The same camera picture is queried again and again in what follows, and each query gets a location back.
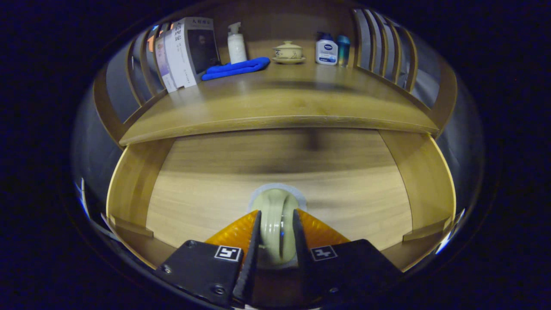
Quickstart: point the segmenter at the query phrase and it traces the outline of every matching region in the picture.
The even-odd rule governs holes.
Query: saucer
[[[279,62],[279,63],[299,63],[303,62],[306,59],[306,57],[297,58],[297,59],[285,59],[285,58],[272,58],[273,61]]]

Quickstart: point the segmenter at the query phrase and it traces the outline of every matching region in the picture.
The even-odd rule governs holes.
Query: blue label
[[[326,62],[337,62],[337,60],[334,59],[334,58],[320,57],[320,60],[321,60],[321,61],[326,61]]]

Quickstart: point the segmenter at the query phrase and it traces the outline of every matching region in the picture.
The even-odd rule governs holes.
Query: teal bottle
[[[337,46],[339,47],[338,65],[346,67],[348,65],[348,56],[350,54],[350,40],[347,36],[337,37]]]

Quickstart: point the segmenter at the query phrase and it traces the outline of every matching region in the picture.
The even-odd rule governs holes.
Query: white pump bottle
[[[228,26],[228,29],[230,30],[230,32],[228,32],[228,50],[230,51],[230,61],[232,65],[234,63],[247,61],[243,35],[237,33],[240,26],[241,22]]]

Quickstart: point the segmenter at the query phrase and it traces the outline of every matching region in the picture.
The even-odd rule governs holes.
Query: orange gripper pad
[[[226,228],[208,238],[205,243],[241,248],[243,249],[244,255],[243,261],[245,261],[247,251],[249,250],[249,243],[251,241],[252,229],[255,225],[256,213],[258,213],[258,210],[254,210],[244,217],[229,224]]]
[[[345,236],[338,233],[329,225],[309,215],[301,209],[297,209],[304,229],[306,245],[309,249],[350,242]]]

